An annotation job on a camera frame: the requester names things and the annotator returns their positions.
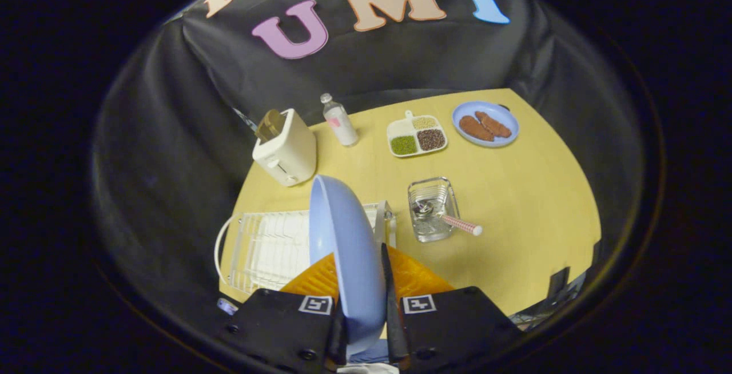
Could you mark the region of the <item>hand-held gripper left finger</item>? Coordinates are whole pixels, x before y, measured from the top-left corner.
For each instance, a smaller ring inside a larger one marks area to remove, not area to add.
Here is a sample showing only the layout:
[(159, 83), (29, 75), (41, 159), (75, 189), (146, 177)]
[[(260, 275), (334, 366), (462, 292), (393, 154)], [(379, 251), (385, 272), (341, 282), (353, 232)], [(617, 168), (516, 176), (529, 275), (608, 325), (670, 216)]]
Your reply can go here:
[(257, 289), (223, 324), (220, 340), (280, 372), (336, 372), (347, 361), (338, 288), (331, 253), (281, 291)]

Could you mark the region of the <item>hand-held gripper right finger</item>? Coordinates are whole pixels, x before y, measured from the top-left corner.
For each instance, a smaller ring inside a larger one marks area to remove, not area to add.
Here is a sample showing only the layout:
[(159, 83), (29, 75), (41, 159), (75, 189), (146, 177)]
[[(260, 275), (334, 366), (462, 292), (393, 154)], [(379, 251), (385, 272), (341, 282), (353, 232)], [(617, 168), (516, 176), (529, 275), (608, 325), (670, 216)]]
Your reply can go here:
[(382, 244), (389, 363), (400, 372), (483, 372), (524, 339), (476, 286), (399, 295), (396, 255)]

